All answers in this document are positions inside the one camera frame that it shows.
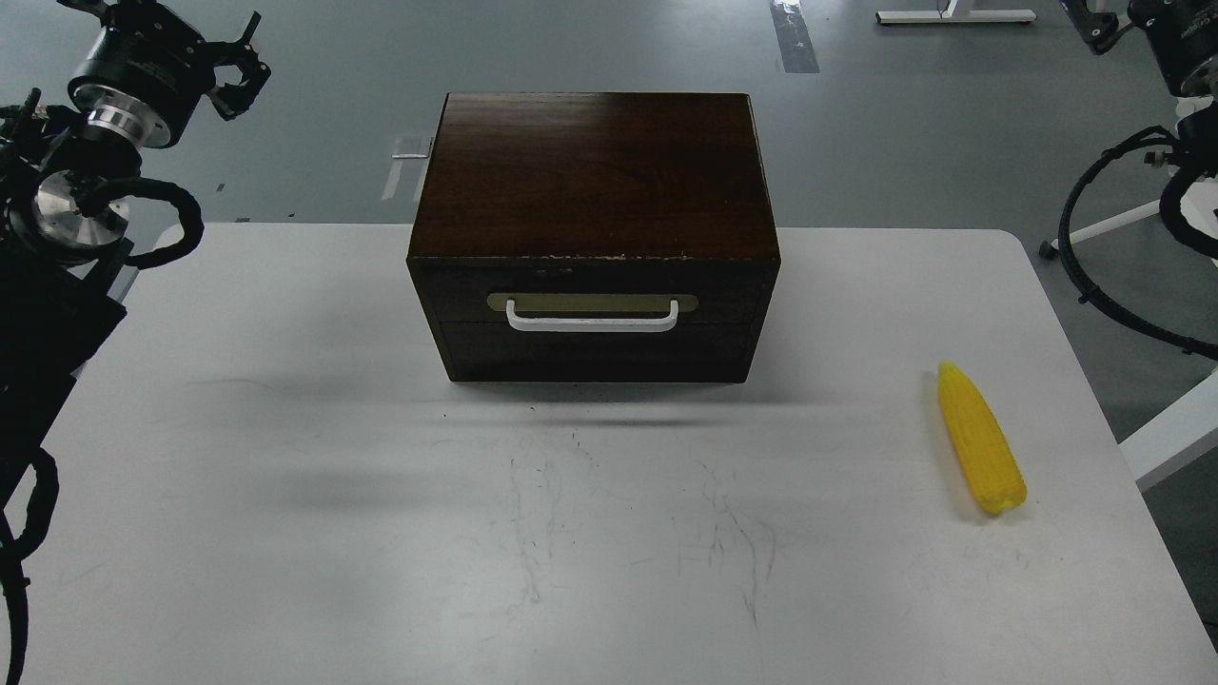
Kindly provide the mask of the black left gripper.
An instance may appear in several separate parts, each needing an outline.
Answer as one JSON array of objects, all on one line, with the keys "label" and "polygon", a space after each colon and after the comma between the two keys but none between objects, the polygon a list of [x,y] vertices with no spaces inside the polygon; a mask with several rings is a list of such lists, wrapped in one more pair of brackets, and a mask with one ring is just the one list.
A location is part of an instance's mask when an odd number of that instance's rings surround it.
[{"label": "black left gripper", "polygon": [[216,79],[207,98],[222,119],[231,121],[247,113],[270,79],[270,65],[255,48],[262,18],[253,11],[239,38],[202,45],[209,74]]}]

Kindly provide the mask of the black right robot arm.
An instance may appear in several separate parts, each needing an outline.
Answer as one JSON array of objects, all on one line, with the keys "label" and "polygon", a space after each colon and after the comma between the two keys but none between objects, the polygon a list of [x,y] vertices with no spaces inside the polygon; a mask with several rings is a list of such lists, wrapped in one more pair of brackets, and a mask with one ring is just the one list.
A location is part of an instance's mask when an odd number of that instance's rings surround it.
[{"label": "black right robot arm", "polygon": [[[1108,52],[1125,30],[1139,28],[1170,95],[1216,99],[1216,1],[1130,1],[1125,27],[1119,26],[1117,13],[1093,11],[1085,1],[1060,5],[1091,52]],[[1169,161],[1177,172],[1161,193],[1158,215],[1177,243],[1216,258],[1216,238],[1192,228],[1181,211],[1192,184],[1216,176],[1216,104],[1184,117]]]}]

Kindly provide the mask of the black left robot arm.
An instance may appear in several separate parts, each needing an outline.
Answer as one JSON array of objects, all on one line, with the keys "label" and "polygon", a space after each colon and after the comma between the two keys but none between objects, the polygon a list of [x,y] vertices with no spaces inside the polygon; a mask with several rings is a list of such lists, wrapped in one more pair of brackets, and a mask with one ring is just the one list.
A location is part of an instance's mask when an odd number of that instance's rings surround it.
[{"label": "black left robot arm", "polygon": [[26,525],[2,523],[9,620],[5,683],[26,672],[26,559],[48,538],[58,468],[44,449],[77,377],[125,318],[122,271],[171,264],[200,246],[196,197],[141,173],[144,150],[180,143],[208,100],[220,118],[247,113],[270,77],[253,48],[261,13],[231,41],[209,41],[160,1],[69,1],[100,33],[67,84],[69,104],[30,89],[2,107],[2,502],[26,474]]}]

